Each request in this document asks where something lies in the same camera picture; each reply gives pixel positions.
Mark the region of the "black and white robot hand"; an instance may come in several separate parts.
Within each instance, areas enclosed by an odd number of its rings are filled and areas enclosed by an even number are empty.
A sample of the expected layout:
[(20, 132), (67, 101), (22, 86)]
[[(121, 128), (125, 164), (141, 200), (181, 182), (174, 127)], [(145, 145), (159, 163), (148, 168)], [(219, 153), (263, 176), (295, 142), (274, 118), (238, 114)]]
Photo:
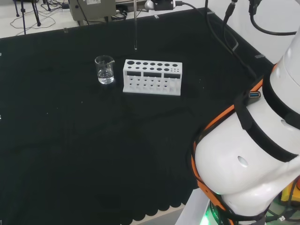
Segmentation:
[(174, 0), (147, 0), (144, 4), (146, 10), (167, 11), (175, 9)]

